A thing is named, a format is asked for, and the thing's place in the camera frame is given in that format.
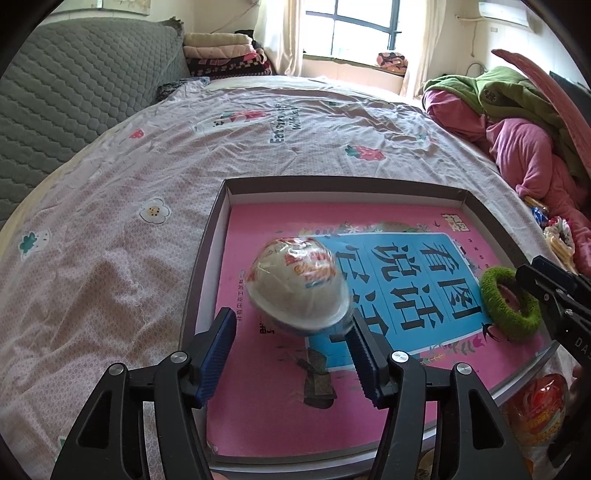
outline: green hair tie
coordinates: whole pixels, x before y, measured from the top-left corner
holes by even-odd
[[[499,290],[499,285],[510,289],[519,302],[519,311],[509,307]],[[535,297],[517,285],[515,269],[492,267],[480,279],[482,300],[492,321],[510,340],[525,340],[540,327],[542,314]]]

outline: blue title panel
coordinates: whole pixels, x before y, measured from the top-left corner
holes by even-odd
[[[359,233],[318,236],[336,256],[355,307],[370,330],[395,350],[419,351],[490,323],[480,288],[462,254],[444,233]],[[353,362],[331,330],[308,338],[328,368]]]

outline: pink book cover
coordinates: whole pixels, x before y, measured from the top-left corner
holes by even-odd
[[[220,456],[283,458],[380,440],[387,412],[365,398],[346,344],[330,332],[309,338],[269,325],[248,300],[244,277],[270,240],[315,236],[347,277],[371,330],[422,364],[469,363],[493,389],[547,347],[541,334],[511,343],[482,307],[477,278],[499,265],[458,209],[377,204],[264,204],[232,208],[216,311],[236,312],[236,339],[207,410],[207,441]],[[300,361],[318,361],[330,385],[313,385]],[[428,403],[426,422],[436,419]]]

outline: pile of clothes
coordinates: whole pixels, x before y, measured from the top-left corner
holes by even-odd
[[[183,51],[194,77],[216,80],[273,74],[271,63],[261,45],[252,39],[252,33],[188,33]]]
[[[430,80],[424,90],[425,110],[438,124],[490,155],[522,199],[539,200],[550,216],[566,220],[576,268],[591,276],[591,222],[581,212],[589,169],[556,103],[508,67],[477,78],[448,75]]]

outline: curtain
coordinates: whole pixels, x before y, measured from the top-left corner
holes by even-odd
[[[254,36],[278,74],[301,74],[304,14],[304,0],[261,0]]]
[[[408,69],[400,95],[414,99],[420,96],[427,81],[427,70],[439,40],[445,19],[446,0],[413,0],[414,28],[405,35]]]

